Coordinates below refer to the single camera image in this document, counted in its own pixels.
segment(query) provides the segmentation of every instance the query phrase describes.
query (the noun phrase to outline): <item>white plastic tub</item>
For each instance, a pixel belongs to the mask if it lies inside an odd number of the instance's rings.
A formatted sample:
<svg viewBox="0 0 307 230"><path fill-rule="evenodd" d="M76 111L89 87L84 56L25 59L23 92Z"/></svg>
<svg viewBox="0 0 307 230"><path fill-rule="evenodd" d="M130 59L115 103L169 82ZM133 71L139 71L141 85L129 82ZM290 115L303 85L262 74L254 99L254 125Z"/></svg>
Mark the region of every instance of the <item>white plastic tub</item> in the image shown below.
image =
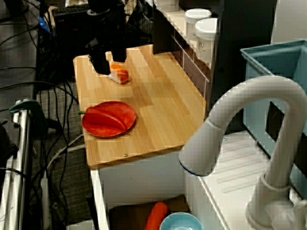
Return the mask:
<svg viewBox="0 0 307 230"><path fill-rule="evenodd" d="M195 25L196 57L203 62L212 62L217 18L200 20Z"/></svg>
<svg viewBox="0 0 307 230"><path fill-rule="evenodd" d="M210 18L211 12L205 9L191 9L185 12L185 36L188 39L195 39L195 24L203 19Z"/></svg>

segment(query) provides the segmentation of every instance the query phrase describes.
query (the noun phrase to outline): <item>white sink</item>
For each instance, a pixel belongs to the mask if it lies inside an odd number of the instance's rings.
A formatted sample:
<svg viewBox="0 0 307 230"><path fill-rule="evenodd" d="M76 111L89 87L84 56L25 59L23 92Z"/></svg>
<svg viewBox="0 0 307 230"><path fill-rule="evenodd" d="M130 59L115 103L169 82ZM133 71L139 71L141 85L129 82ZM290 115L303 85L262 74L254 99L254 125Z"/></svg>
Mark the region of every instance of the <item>white sink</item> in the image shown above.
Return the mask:
<svg viewBox="0 0 307 230"><path fill-rule="evenodd" d="M253 229L246 221L245 209L269 160L248 132L225 136L218 163L207 177L184 171L178 154L173 151L91 171L100 230L108 230L107 212L113 207L181 194L205 230ZM298 200L293 190L291 199L294 203Z"/></svg>

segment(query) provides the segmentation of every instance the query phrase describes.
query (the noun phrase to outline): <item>wooden countertop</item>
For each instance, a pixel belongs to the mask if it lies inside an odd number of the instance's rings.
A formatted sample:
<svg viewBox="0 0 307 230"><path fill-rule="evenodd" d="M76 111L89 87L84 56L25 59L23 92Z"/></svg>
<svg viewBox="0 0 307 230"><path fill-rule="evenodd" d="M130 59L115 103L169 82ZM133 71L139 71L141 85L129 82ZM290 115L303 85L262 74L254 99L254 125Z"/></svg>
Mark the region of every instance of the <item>wooden countertop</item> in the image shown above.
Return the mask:
<svg viewBox="0 0 307 230"><path fill-rule="evenodd" d="M111 53L106 53L111 64ZM106 101L129 104L137 114L126 135L95 138L84 131L90 169L136 161L180 149L203 123L206 101L171 53L152 54L152 46L127 49L121 63L131 80L119 85L97 74L87 56L74 59L80 110Z"/></svg>

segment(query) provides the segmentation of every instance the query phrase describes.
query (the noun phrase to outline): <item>red plastic plate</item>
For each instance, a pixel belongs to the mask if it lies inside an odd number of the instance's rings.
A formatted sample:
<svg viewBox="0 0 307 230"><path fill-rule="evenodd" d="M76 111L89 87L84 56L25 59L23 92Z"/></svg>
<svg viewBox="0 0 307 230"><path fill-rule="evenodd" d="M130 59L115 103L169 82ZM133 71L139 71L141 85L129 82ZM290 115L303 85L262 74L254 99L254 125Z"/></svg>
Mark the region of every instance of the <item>red plastic plate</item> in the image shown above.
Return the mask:
<svg viewBox="0 0 307 230"><path fill-rule="evenodd" d="M82 126L88 133L96 137L109 138L122 134L130 129L135 122L135 111L126 103L110 101L100 103L95 107L102 108L104 111L109 111L110 113L116 115L125 123L127 127L127 129L123 131L122 129L116 128L114 126L109 126L107 124L100 123L99 121L93 121L87 117L87 112L85 112L82 118Z"/></svg>

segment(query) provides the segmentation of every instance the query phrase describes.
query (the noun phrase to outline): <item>white container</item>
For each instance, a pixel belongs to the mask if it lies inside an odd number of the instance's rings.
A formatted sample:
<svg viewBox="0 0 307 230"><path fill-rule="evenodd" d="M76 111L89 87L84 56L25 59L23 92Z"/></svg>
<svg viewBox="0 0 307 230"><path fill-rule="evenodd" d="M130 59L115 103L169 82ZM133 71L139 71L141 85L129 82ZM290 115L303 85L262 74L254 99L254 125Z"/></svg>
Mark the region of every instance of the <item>white container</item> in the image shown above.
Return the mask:
<svg viewBox="0 0 307 230"><path fill-rule="evenodd" d="M175 12L179 10L179 0L156 0L156 7L161 12Z"/></svg>
<svg viewBox="0 0 307 230"><path fill-rule="evenodd" d="M195 25L196 57L203 62L212 62L217 18L200 20Z"/></svg>
<svg viewBox="0 0 307 230"><path fill-rule="evenodd" d="M205 9L192 9L184 14L185 19L185 36L188 39L195 39L195 24L203 19L210 18L211 12Z"/></svg>

